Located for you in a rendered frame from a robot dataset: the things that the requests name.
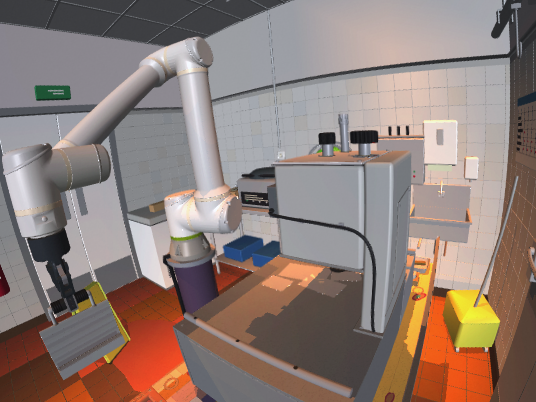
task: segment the dark ceiling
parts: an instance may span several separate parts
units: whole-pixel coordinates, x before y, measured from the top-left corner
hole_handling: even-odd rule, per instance
[[[170,45],[291,0],[0,0],[0,22]]]

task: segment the ribbed metal plate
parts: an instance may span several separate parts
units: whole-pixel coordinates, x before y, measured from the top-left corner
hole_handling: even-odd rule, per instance
[[[107,300],[40,335],[63,379],[125,343]]]

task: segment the tiled wall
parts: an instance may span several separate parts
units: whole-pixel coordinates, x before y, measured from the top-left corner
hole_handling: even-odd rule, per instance
[[[134,111],[115,133],[129,211],[195,188],[182,111]]]
[[[426,170],[426,183],[471,185],[473,219],[467,243],[449,242],[438,264],[436,286],[478,288],[484,278],[500,226],[508,144],[505,60],[391,69],[344,75],[289,86],[277,92],[281,150],[286,158],[306,155],[318,133],[335,131],[338,114],[348,113],[350,130],[410,127],[422,135],[423,120],[459,123],[458,164],[450,172]],[[278,148],[273,92],[266,90],[215,103],[214,114],[224,177],[230,186],[242,173],[270,166]],[[464,157],[480,159],[479,180],[464,179]],[[276,222],[244,216],[246,234],[278,239]],[[418,255],[433,257],[433,240]],[[410,246],[417,246],[411,239]]]
[[[0,297],[0,332],[43,314],[0,190],[0,266],[11,291]]]
[[[516,162],[517,99],[536,91],[534,74],[535,43],[523,44],[521,59],[511,64],[510,92],[510,147],[508,151],[508,174],[503,208],[506,209],[512,194],[514,179],[519,182],[514,196],[510,217],[499,248],[489,292],[490,304],[501,320],[496,338],[499,369],[502,371],[525,300],[532,286],[532,297],[536,284],[529,282],[530,268],[527,256],[529,247],[536,247],[536,171]],[[533,339],[534,333],[526,334]],[[536,355],[531,357],[536,362]]]

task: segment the white robotic arm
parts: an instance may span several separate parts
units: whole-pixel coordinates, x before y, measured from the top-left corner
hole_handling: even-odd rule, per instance
[[[4,174],[21,234],[28,238],[36,261],[55,267],[49,272],[62,297],[72,299],[74,289],[68,268],[65,273],[58,251],[52,251],[59,248],[61,255],[69,251],[61,192],[108,179],[110,158],[100,144],[147,93],[174,76],[179,79],[197,190],[166,197],[171,257],[178,262],[206,259],[213,251],[202,232],[229,233],[238,227],[241,204],[230,194],[221,170],[208,83],[212,61],[212,51],[202,38],[161,49],[144,59],[54,148],[35,145],[4,155]],[[76,307],[75,302],[69,305]]]

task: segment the yellow board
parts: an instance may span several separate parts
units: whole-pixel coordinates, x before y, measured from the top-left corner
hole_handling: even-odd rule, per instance
[[[432,269],[428,269],[426,274],[420,274],[419,282],[412,289],[393,350],[387,361],[373,402],[384,402],[389,393],[395,395],[395,401],[402,400],[415,357],[426,307],[426,299],[415,301],[413,296],[416,294],[415,289],[417,287],[422,289],[429,288],[431,272]]]
[[[495,342],[500,320],[485,297],[473,307],[478,290],[451,290],[447,293],[443,318],[452,343],[457,348],[490,348]]]
[[[93,296],[93,300],[95,301],[95,304],[99,304],[103,302],[104,300],[108,300],[99,282],[92,282],[90,285],[86,286],[85,289],[91,292],[91,296]],[[88,309],[89,307],[91,307],[91,301],[84,300],[82,303],[78,303],[78,310],[76,310],[73,313],[73,315],[80,313]],[[125,347],[127,342],[130,341],[130,336],[128,335],[127,331],[123,327],[123,324],[117,317],[117,314],[115,313],[112,305],[110,305],[110,308],[112,309],[112,312],[114,313],[115,321],[117,322],[117,326],[119,327],[119,330],[121,331],[121,335],[123,335],[123,339],[125,340],[125,343],[104,356],[104,359],[106,360],[107,363],[111,363],[114,360],[114,358],[119,354],[119,352],[121,352],[121,350]]]

